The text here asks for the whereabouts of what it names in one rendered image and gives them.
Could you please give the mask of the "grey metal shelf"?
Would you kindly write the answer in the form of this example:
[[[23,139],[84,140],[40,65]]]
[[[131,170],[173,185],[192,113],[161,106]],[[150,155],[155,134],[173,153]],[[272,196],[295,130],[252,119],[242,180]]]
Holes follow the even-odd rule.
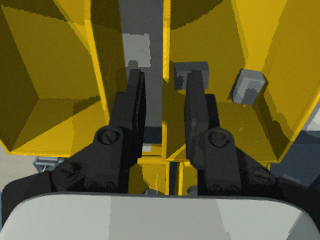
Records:
[[[162,127],[145,126],[143,144],[162,144]],[[39,173],[44,168],[54,170],[66,159],[35,156],[32,164]],[[176,170],[177,162],[170,161],[169,195],[174,195]],[[283,160],[270,163],[270,171],[277,178],[281,176],[320,192],[320,131],[301,130]]]

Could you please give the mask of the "small grey block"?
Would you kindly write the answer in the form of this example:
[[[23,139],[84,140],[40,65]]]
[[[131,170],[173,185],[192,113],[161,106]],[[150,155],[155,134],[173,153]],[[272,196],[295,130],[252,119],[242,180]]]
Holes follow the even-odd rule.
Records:
[[[265,79],[260,71],[241,68],[230,92],[232,102],[253,105],[264,83]]]
[[[147,188],[142,194],[154,194],[158,195],[159,191]]]

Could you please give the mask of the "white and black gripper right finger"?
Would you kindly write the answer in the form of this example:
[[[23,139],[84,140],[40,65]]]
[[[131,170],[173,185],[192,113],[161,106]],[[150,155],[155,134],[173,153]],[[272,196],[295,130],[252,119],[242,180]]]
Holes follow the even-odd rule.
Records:
[[[198,196],[253,196],[286,201],[306,211],[320,233],[320,192],[273,176],[235,146],[233,135],[220,126],[215,95],[205,94],[202,71],[187,74],[184,123],[186,159],[198,170]]]

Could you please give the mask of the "yellow bin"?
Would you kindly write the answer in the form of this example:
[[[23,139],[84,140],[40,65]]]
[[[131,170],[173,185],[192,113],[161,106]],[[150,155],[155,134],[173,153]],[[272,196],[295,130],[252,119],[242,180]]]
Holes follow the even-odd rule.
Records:
[[[221,128],[257,162],[280,163],[320,99],[320,0],[164,0],[162,161],[190,162],[174,63],[201,61]],[[241,68],[266,81],[252,106],[232,102]]]
[[[9,155],[72,156],[108,125],[126,88],[119,0],[0,0],[0,144]]]
[[[270,170],[270,163],[260,164]],[[197,171],[198,170],[190,165],[190,162],[177,162],[174,195],[188,195],[188,188],[191,186],[197,186]]]
[[[169,195],[169,166],[170,161],[162,161],[162,144],[143,144],[142,157],[130,168],[128,194],[142,194],[149,188]]]

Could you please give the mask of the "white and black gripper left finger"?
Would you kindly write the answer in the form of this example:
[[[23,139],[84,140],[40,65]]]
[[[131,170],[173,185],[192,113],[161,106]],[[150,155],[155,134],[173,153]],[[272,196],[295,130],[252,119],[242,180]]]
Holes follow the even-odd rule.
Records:
[[[4,187],[2,228],[19,203],[40,194],[61,191],[128,194],[129,168],[142,157],[145,119],[145,74],[140,69],[131,69],[126,92],[116,93],[109,124],[96,131],[93,143],[53,171],[17,179]]]

